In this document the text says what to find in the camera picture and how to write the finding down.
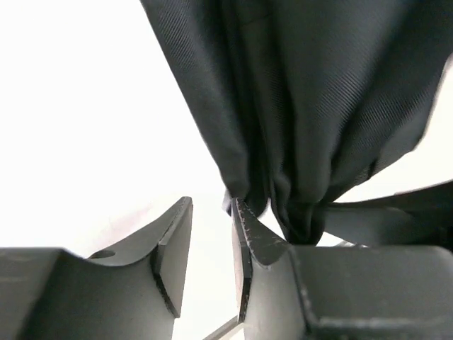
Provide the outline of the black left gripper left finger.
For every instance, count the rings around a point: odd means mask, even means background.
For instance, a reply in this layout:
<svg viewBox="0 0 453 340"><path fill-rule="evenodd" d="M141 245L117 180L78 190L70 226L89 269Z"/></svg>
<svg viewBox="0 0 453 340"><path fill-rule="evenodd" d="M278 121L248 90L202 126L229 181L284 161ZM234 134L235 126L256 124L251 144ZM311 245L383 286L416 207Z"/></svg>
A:
<svg viewBox="0 0 453 340"><path fill-rule="evenodd" d="M183 197L87 259L63 249L1 250L1 338L170 339L180 317L193 215Z"/></svg>

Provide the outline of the black pleated skirt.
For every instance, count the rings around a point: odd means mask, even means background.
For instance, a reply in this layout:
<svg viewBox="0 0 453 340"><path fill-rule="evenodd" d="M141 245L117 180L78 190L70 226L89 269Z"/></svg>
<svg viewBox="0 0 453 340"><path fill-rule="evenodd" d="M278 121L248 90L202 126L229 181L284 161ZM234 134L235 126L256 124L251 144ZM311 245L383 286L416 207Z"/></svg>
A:
<svg viewBox="0 0 453 340"><path fill-rule="evenodd" d="M452 184L338 203L412 151L452 53L451 1L144 1L231 202L287 240L452 245Z"/></svg>

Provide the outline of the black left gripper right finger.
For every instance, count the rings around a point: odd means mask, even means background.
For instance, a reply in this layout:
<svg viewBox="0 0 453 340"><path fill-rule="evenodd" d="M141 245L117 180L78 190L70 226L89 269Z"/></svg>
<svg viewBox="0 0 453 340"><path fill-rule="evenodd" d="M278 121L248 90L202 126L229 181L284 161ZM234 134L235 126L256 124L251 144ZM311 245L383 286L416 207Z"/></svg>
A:
<svg viewBox="0 0 453 340"><path fill-rule="evenodd" d="M234 200L247 339L451 339L452 254L435 246L294 246Z"/></svg>

